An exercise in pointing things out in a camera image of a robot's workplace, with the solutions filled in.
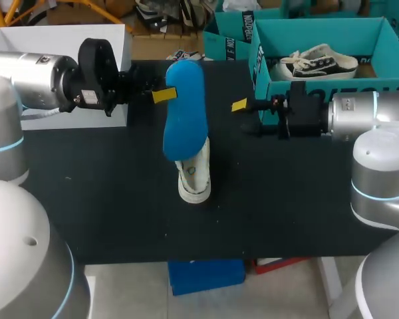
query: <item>shoelace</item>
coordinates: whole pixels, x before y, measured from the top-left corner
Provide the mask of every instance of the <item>shoelace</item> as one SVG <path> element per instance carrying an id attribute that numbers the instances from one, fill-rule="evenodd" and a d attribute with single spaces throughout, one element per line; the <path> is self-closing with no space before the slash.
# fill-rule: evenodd
<path id="1" fill-rule="evenodd" d="M 316 62 L 311 62 L 310 60 L 307 60 L 306 58 L 301 58 L 300 57 L 300 52 L 296 51 L 293 54 L 291 54 L 287 58 L 282 58 L 281 63 L 284 64 L 293 64 L 294 68 L 298 69 L 304 69 L 304 68 L 309 68 L 311 66 L 316 66 Z"/>

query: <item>red component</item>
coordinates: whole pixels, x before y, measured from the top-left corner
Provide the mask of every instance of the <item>red component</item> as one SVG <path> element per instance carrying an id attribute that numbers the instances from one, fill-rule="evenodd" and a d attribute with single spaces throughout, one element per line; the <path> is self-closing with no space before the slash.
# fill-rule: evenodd
<path id="1" fill-rule="evenodd" d="M 299 263 L 301 261 L 306 261 L 307 259 L 310 259 L 308 257 L 302 257 L 302 258 L 288 258 L 288 259 L 281 259 L 279 261 L 274 261 L 273 263 L 269 263 L 267 265 L 262 265 L 262 266 L 257 266 L 256 260 L 252 261 L 252 265 L 254 267 L 254 270 L 257 274 L 264 274 L 265 272 L 269 272 L 275 269 L 279 269 L 285 266 L 289 266 L 295 263 Z"/>

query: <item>cable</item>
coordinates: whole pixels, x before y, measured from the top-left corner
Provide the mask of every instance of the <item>cable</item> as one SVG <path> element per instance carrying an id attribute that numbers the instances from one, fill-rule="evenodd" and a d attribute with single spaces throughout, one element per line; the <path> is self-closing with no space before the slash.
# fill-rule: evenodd
<path id="1" fill-rule="evenodd" d="M 37 113 L 37 114 L 29 114 L 29 115 L 22 115 L 21 120 L 38 120 L 39 118 L 48 118 L 49 116 L 59 114 L 59 108 L 54 108 L 53 110 Z"/>

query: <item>black and white sneaker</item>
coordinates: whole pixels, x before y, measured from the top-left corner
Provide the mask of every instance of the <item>black and white sneaker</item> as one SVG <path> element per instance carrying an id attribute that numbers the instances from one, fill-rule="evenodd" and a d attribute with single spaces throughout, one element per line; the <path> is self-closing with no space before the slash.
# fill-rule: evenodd
<path id="1" fill-rule="evenodd" d="M 357 68 L 358 61 L 354 57 L 337 53 L 322 44 L 282 58 L 271 74 L 275 80 L 282 81 L 347 79 L 354 77 Z"/>

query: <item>shoe sole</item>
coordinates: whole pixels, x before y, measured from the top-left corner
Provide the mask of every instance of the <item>shoe sole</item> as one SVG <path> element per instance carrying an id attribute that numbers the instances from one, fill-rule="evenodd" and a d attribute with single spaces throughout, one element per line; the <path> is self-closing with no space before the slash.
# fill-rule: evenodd
<path id="1" fill-rule="evenodd" d="M 273 67 L 273 72 L 270 72 L 270 76 L 275 78 L 275 80 L 278 81 L 315 81 L 315 80 L 347 80 L 354 78 L 356 75 L 356 70 L 351 71 L 351 72 L 345 72 L 345 73 L 336 73 L 336 74 L 330 74 L 330 75 L 322 75 L 322 76 L 314 76 L 311 78 L 296 78 L 294 76 L 287 76 L 283 72 L 281 72 L 277 65 Z"/>
<path id="2" fill-rule="evenodd" d="M 202 203 L 203 201 L 207 200 L 208 197 L 210 197 L 211 193 L 211 181 L 208 181 L 207 187 L 205 191 L 199 194 L 191 194 L 188 191 L 186 191 L 185 187 L 182 184 L 182 179 L 179 174 L 179 182 L 178 182 L 178 188 L 179 188 L 179 195 L 180 197 L 187 203 L 191 204 L 199 204 Z"/>

